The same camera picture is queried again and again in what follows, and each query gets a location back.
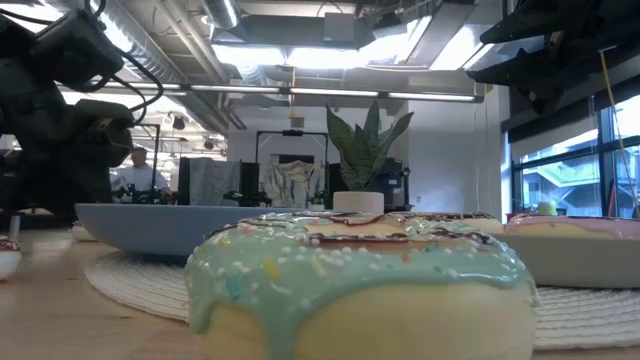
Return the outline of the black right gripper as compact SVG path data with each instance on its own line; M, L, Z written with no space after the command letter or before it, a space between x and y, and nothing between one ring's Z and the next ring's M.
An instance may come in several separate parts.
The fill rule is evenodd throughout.
M478 83L520 86L538 114L554 110L570 89L602 71L601 51L618 65L640 53L640 0L525 0L480 35L483 44L544 36L532 53L466 74Z

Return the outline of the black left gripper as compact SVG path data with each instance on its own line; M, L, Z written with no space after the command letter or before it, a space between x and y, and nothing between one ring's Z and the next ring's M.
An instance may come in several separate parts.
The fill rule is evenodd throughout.
M78 203L109 203L109 170L133 150L132 112L124 105L80 100L33 106L9 118L21 147L9 178L9 210L34 206L73 216Z

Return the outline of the pink glazed donut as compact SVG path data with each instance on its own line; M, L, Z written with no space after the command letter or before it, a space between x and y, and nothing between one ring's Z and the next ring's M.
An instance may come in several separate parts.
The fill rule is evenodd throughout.
M504 226L504 232L550 237L640 239L640 220L519 214Z

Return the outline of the white glazed chocolate drizzle donut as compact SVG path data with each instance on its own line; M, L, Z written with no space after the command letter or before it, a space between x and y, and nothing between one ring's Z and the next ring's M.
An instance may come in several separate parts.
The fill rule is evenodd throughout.
M482 212L392 212L389 216L399 219L418 233L444 229L455 233L471 231L502 233L504 226L490 214Z

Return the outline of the mint glazed chocolate drizzle donut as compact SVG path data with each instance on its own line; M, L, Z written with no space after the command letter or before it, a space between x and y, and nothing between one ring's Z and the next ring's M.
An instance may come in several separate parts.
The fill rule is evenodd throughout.
M530 360L526 265L463 215L294 212L210 233L185 266L209 360Z

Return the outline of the person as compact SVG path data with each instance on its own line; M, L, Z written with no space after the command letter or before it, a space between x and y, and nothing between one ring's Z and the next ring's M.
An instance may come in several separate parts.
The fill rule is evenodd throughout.
M170 187L164 176L147 163L147 150L135 147L130 158L131 166L110 175L112 194L121 200L129 196L132 203L166 203L172 197Z

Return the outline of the blue plate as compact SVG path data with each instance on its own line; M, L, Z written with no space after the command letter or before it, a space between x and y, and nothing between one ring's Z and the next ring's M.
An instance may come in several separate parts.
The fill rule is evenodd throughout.
M224 225L291 208L81 203L80 224L98 241L129 252L188 256Z

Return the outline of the grey cloth panel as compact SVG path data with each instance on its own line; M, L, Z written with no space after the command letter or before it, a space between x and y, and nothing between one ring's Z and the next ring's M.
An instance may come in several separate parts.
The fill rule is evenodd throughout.
M190 204L200 206L235 206L224 198L240 186L239 162L216 161L211 158L190 159Z

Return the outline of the white woven round placemat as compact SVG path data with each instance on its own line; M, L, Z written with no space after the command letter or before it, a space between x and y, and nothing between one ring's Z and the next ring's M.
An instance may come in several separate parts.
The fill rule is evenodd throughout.
M187 323L185 261L115 251L96 258L84 275L95 290L121 305Z
M534 348L640 346L640 289L539 287Z

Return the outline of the green snake plant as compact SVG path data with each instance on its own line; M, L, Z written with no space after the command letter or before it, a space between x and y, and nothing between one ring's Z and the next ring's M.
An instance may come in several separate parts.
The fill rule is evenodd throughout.
M414 113L405 114L387 130L380 131L377 101L371 104L363 127L358 124L352 127L328 104L325 109L329 138L340 153L343 181L350 191L366 191L382 169L392 144L409 128Z

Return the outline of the long ceiling light bar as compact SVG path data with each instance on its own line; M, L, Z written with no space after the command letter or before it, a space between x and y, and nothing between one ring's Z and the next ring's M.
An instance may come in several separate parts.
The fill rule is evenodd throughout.
M375 98L412 101L441 101L458 103L481 103L485 97L481 95L460 95L446 93L412 93L395 91L349 90L309 87L268 87L240 85L180 85L184 91L227 92L261 95L311 95L329 97Z

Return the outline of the beige plate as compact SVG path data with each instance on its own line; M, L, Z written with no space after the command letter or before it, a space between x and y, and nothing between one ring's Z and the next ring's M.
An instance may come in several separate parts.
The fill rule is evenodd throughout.
M574 288L640 289L640 240L496 233L536 283Z

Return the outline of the white garment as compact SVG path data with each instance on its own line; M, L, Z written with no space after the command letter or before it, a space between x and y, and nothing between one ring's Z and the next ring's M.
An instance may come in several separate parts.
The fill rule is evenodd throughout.
M261 170L259 184L273 207L303 209L325 189L324 182L323 166L296 160L266 165Z

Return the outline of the white plant pot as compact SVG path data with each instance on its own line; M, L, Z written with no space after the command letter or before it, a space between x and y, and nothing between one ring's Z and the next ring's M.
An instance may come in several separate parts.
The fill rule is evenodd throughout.
M333 208L340 211L384 213L384 195L378 192L339 191L333 193Z

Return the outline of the black metal frame rig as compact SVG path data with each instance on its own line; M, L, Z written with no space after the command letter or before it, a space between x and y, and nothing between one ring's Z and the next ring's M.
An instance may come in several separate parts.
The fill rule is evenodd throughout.
M149 190L149 203L153 204L156 199L156 171L157 171L157 163L158 163L158 153L159 153L159 145L160 145L160 137L161 137L161 127L158 124L135 124L135 127L141 127L145 130L154 129L155 135L154 139L154 152L153 152L153 165L152 165L152 174L151 174L151 188Z
M256 189L261 190L261 170L269 164L286 164L299 160L321 165L325 170L325 189L311 199L309 208L324 208L328 176L328 135L302 130L258 131L255 136L255 163L258 166Z

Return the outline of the silver spiral air duct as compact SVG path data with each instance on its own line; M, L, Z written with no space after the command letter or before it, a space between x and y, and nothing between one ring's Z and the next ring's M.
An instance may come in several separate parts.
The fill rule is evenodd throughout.
M236 0L202 0L204 11L216 28L231 29L240 19Z

